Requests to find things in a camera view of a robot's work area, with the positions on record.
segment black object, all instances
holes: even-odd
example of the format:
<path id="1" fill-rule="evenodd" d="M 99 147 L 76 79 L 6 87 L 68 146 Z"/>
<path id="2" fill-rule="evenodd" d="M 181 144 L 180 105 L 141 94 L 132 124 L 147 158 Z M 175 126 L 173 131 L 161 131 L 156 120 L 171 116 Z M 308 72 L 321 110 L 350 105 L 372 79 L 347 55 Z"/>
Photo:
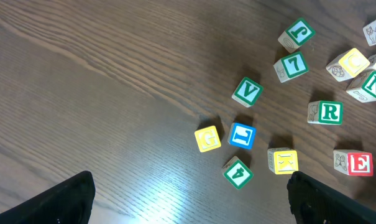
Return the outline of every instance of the black object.
<path id="1" fill-rule="evenodd" d="M 297 224 L 376 223 L 376 212 L 296 171 L 287 184 Z"/>
<path id="2" fill-rule="evenodd" d="M 0 224 L 87 224 L 94 196 L 93 176 L 83 171 L 0 214 Z"/>

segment yellow letter block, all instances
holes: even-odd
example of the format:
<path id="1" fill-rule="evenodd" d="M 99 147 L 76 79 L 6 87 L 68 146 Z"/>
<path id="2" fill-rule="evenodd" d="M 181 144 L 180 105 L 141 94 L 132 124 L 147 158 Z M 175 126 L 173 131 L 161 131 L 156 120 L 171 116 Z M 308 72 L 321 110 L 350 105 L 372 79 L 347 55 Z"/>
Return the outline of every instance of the yellow letter block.
<path id="1" fill-rule="evenodd" d="M 221 141 L 215 126 L 210 126 L 195 131 L 196 141 L 198 142 L 200 152 L 207 152 L 221 147 Z"/>
<path id="2" fill-rule="evenodd" d="M 326 66 L 326 70 L 339 82 L 355 78 L 370 65 L 369 60 L 356 48 L 341 54 Z"/>
<path id="3" fill-rule="evenodd" d="M 268 166 L 275 174 L 292 174 L 298 171 L 297 152 L 290 148 L 268 149 Z"/>

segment wood grain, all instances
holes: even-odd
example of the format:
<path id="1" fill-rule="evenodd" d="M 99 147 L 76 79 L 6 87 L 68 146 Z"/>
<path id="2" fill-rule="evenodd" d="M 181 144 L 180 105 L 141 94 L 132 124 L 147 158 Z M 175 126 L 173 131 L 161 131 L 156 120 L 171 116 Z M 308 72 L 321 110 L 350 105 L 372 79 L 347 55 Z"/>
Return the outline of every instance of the wood grain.
<path id="1" fill-rule="evenodd" d="M 317 31 L 300 48 L 310 72 L 281 84 L 277 38 L 298 17 Z M 99 214 L 294 223 L 269 145 L 294 147 L 303 172 L 376 210 L 376 102 L 324 69 L 351 47 L 376 53 L 362 31 L 373 19 L 376 0 L 0 0 L 0 213 L 90 170 Z M 244 76 L 264 87 L 249 109 L 231 99 Z M 342 101 L 343 125 L 307 124 L 313 100 Z M 225 138 L 199 152 L 200 124 L 227 135 L 236 118 L 258 130 L 251 152 Z M 334 148 L 371 152 L 375 176 L 334 171 Z M 254 172 L 240 191 L 220 173 L 235 154 Z"/>

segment green border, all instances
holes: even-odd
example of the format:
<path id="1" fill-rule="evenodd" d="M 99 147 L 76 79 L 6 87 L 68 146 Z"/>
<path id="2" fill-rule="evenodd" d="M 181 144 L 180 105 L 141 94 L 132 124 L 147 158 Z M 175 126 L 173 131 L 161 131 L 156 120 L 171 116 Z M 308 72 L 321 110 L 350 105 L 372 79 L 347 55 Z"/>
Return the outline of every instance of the green border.
<path id="1" fill-rule="evenodd" d="M 364 91 L 366 91 L 366 93 L 368 93 L 368 94 L 372 95 L 374 98 L 376 98 L 376 95 L 375 95 L 375 94 L 373 94 L 371 91 L 368 91 L 368 90 L 365 88 L 365 86 L 369 83 L 369 81 L 372 79 L 372 77 L 373 77 L 374 75 L 376 75 L 376 71 L 373 71 L 373 72 L 369 75 L 369 77 L 367 77 L 366 81 L 363 83 L 363 85 L 362 85 L 361 88 L 362 88 Z"/>
<path id="2" fill-rule="evenodd" d="M 240 187 L 236 185 L 236 183 L 228 176 L 226 175 L 233 167 L 236 166 L 236 164 L 240 164 L 249 174 L 250 176 L 245 180 L 243 181 L 243 183 L 240 184 Z M 230 168 L 225 171 L 224 173 L 224 176 L 227 180 L 230 181 L 230 183 L 237 189 L 237 190 L 240 190 L 241 188 L 243 188 L 243 186 L 245 186 L 246 183 L 248 183 L 249 180 L 251 180 L 251 178 L 254 176 L 254 174 L 251 172 L 251 170 L 246 166 L 244 165 L 244 163 L 240 160 L 237 160 L 235 163 L 233 163 L 233 165 L 230 166 Z"/>
<path id="3" fill-rule="evenodd" d="M 290 73 L 289 73 L 288 70 L 287 70 L 287 66 L 286 66 L 284 60 L 285 60 L 286 58 L 290 58 L 290 57 L 295 56 L 295 55 L 298 55 L 298 54 L 301 55 L 301 59 L 302 59 L 302 61 L 304 62 L 305 70 L 303 70 L 302 72 L 297 72 L 297 73 L 294 74 L 294 75 L 290 75 Z M 281 61 L 282 61 L 282 64 L 283 64 L 283 68 L 285 68 L 285 71 L 286 71 L 286 73 L 287 73 L 287 77 L 288 77 L 288 78 L 294 78 L 294 77 L 297 77 L 298 75 L 302 75 L 302 74 L 304 74 L 304 73 L 306 73 L 306 72 L 308 72 L 308 71 L 310 70 L 308 64 L 307 64 L 306 61 L 305 61 L 304 55 L 303 55 L 301 52 L 296 52 L 296 53 L 293 53 L 293 54 L 291 54 L 291 55 L 289 55 L 289 56 L 283 57 L 283 58 L 281 59 Z"/>
<path id="4" fill-rule="evenodd" d="M 335 104 L 335 105 L 340 105 L 341 106 L 341 109 L 340 109 L 340 112 L 339 112 L 339 117 L 340 117 L 339 121 L 324 121 L 324 120 L 322 120 L 323 103 L 329 103 L 329 104 Z M 338 125 L 341 125 L 342 124 L 342 115 L 343 115 L 343 112 L 344 112 L 344 105 L 342 104 L 342 102 L 321 100 L 320 104 L 319 104 L 319 122 L 322 123 L 322 124 L 338 124 Z"/>
<path id="5" fill-rule="evenodd" d="M 300 43 L 295 39 L 295 37 L 292 36 L 292 34 L 289 32 L 289 30 L 291 28 L 293 28 L 293 26 L 295 26 L 297 23 L 299 23 L 300 21 L 302 21 L 306 26 L 307 28 L 312 32 L 309 36 L 307 36 L 305 39 L 303 39 Z M 316 31 L 314 29 L 312 29 L 312 27 L 308 24 L 308 22 L 304 19 L 304 18 L 298 18 L 294 23 L 293 25 L 291 25 L 289 28 L 286 29 L 286 33 L 287 35 L 290 36 L 291 39 L 294 40 L 294 42 L 298 45 L 298 46 L 302 46 L 306 41 L 308 41 L 310 38 L 312 38 L 315 34 L 316 34 Z"/>
<path id="6" fill-rule="evenodd" d="M 256 87 L 259 88 L 258 90 L 258 93 L 257 95 L 254 97 L 254 99 L 252 101 L 248 101 L 246 100 L 245 98 L 241 97 L 240 95 L 237 94 L 237 92 L 240 90 L 240 88 L 242 88 L 243 86 L 243 83 L 245 81 L 249 81 L 251 82 L 253 85 L 255 85 Z M 260 97 L 261 93 L 262 93 L 262 90 L 264 90 L 264 88 L 262 87 L 262 85 L 259 85 L 258 83 L 254 82 L 253 80 L 251 80 L 250 78 L 247 78 L 247 77 L 244 77 L 243 80 L 240 82 L 239 86 L 237 87 L 237 89 L 235 90 L 234 92 L 234 95 L 236 97 L 238 97 L 239 99 L 241 99 L 242 101 L 244 101 L 245 103 L 248 103 L 249 105 L 254 105 L 254 103 L 258 100 L 258 97 Z"/>

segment dark wooden surface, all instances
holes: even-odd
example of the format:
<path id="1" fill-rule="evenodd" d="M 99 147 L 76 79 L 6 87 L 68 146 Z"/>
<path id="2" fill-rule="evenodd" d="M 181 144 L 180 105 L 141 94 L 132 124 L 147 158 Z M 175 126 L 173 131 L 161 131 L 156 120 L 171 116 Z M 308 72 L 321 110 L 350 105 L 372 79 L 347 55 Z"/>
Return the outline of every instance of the dark wooden surface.
<path id="1" fill-rule="evenodd" d="M 281 84 L 277 38 L 298 17 L 317 31 L 300 48 L 310 72 Z M 90 170 L 94 215 L 294 223 L 270 146 L 294 147 L 300 170 L 376 210 L 376 102 L 324 69 L 351 47 L 376 53 L 362 31 L 373 19 L 376 0 L 0 0 L 0 213 Z M 244 76 L 264 87 L 249 109 L 231 99 Z M 342 101 L 343 125 L 307 124 L 313 100 Z M 235 120 L 257 128 L 253 150 L 223 138 L 199 152 L 199 125 L 227 136 Z M 335 148 L 371 152 L 374 177 L 336 172 Z M 235 154 L 254 172 L 239 191 L 221 175 Z"/>

